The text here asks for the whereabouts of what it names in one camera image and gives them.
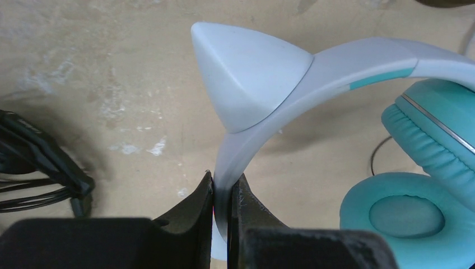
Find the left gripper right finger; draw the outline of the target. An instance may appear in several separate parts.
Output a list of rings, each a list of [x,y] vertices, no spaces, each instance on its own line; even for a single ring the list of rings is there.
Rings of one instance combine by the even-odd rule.
[[[362,230],[286,226],[252,193],[242,175],[228,210],[229,268],[397,268],[384,239]]]

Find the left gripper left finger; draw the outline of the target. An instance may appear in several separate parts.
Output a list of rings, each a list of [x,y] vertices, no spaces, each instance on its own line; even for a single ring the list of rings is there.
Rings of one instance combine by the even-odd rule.
[[[209,268],[212,175],[156,219],[26,219],[1,235],[2,268]]]

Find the black headphones with cable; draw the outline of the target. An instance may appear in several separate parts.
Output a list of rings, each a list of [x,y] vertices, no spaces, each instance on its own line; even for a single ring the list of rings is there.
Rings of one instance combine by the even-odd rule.
[[[14,112],[1,111],[1,174],[39,171],[42,179],[1,180],[1,192],[59,184],[60,189],[37,196],[1,201],[1,213],[19,212],[69,200],[76,218],[89,217],[94,180],[57,144],[56,140]]]

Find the teal white cat headphones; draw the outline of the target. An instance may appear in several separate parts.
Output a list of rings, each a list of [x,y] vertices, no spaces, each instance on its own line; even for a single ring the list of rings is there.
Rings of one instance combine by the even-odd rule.
[[[230,249],[232,188],[259,149],[308,110],[396,78],[417,82],[381,121],[423,174],[358,182],[339,231],[368,231],[397,268],[474,267],[474,61],[433,45],[372,37],[310,54],[258,31],[209,22],[191,28],[211,103],[227,130],[214,173],[214,228]]]

